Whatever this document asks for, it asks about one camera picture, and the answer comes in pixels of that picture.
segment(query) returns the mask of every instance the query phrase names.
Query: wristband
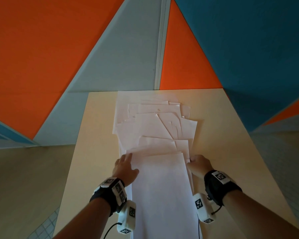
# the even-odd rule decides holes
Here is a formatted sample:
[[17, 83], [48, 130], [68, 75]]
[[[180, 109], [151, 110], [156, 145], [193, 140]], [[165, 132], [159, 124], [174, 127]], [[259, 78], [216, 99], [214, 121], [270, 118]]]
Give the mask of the wristband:
[[110, 205], [110, 216], [114, 212], [119, 213], [127, 201], [124, 182], [115, 177], [107, 178], [94, 190], [90, 202], [96, 198], [103, 198]]
[[204, 182], [208, 196], [219, 206], [223, 206], [223, 198], [228, 192], [242, 191], [227, 174], [217, 170], [209, 171], [204, 176]]

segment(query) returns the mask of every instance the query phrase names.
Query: table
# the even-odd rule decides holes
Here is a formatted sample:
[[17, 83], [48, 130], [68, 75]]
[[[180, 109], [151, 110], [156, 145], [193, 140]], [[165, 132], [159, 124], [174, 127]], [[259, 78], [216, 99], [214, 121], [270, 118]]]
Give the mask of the table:
[[[198, 121], [192, 154], [203, 154], [209, 158], [214, 168], [231, 176], [247, 195], [298, 227], [278, 185], [223, 89], [155, 92], [175, 93], [179, 102], [191, 106], [190, 119]], [[112, 174], [114, 162], [119, 156], [117, 136], [112, 134], [116, 97], [117, 92], [89, 93], [54, 234], [88, 203], [93, 190], [104, 178]], [[195, 192], [203, 192], [202, 181], [195, 177], [193, 181]], [[213, 224], [201, 223], [204, 239], [245, 238], [225, 208], [216, 215], [217, 220]], [[104, 231], [116, 222], [117, 216], [113, 215]], [[118, 234], [114, 228], [106, 238], [129, 236]]]

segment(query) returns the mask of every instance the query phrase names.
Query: stack of paper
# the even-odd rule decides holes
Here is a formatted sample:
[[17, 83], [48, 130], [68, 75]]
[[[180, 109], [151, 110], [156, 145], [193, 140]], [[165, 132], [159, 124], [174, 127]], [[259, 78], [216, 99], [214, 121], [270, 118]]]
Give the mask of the stack of paper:
[[196, 121], [174, 94], [118, 92], [113, 133], [120, 155], [133, 153], [140, 173], [126, 188], [136, 202], [131, 238], [198, 238], [191, 173], [186, 169]]

